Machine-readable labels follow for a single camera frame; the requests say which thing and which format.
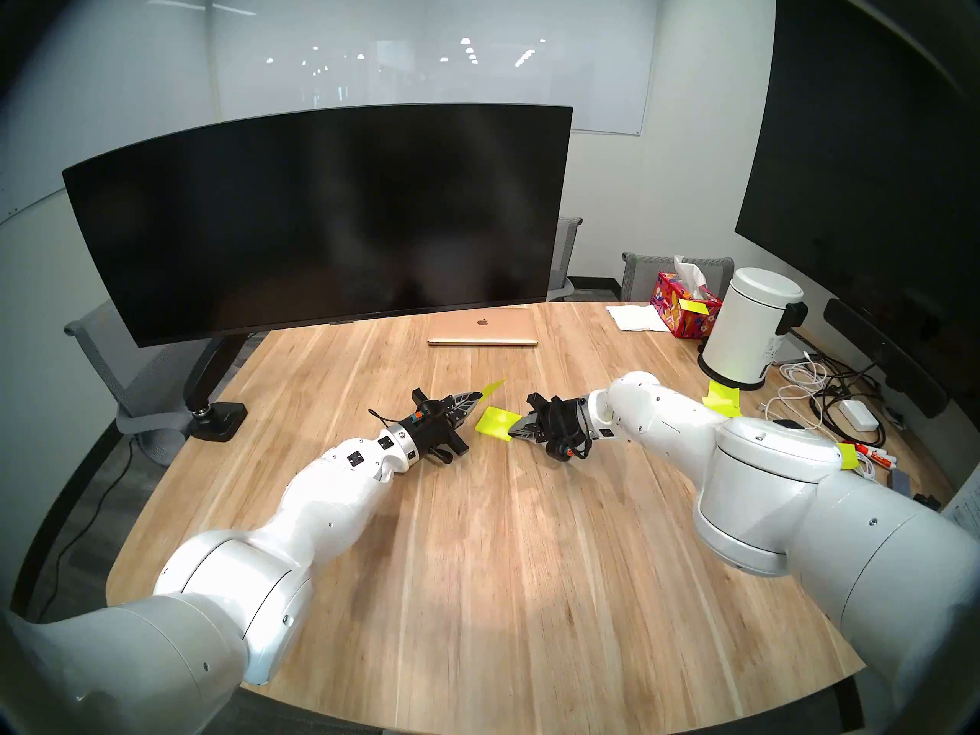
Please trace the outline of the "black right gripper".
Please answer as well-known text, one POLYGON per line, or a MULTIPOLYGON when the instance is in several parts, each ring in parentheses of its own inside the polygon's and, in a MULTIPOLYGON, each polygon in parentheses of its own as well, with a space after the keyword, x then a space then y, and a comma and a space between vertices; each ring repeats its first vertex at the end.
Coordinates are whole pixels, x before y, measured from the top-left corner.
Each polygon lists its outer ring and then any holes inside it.
POLYGON ((559 462, 588 458, 593 436, 586 412, 587 397, 563 400, 554 396, 547 401, 539 393, 530 393, 526 402, 531 412, 508 429, 511 439, 544 444, 546 454, 559 462))

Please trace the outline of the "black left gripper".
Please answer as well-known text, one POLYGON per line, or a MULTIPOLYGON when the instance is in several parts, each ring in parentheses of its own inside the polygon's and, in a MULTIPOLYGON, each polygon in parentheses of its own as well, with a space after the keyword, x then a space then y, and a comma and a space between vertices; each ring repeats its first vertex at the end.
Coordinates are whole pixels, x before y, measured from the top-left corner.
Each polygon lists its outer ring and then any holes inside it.
POLYGON ((431 399, 420 388, 415 388, 412 399, 415 411, 407 418, 398 420, 398 439, 410 441, 405 446, 409 464, 426 455, 433 455, 443 464, 451 464, 455 457, 469 452, 469 445, 457 429, 483 399, 482 392, 471 391, 431 399))

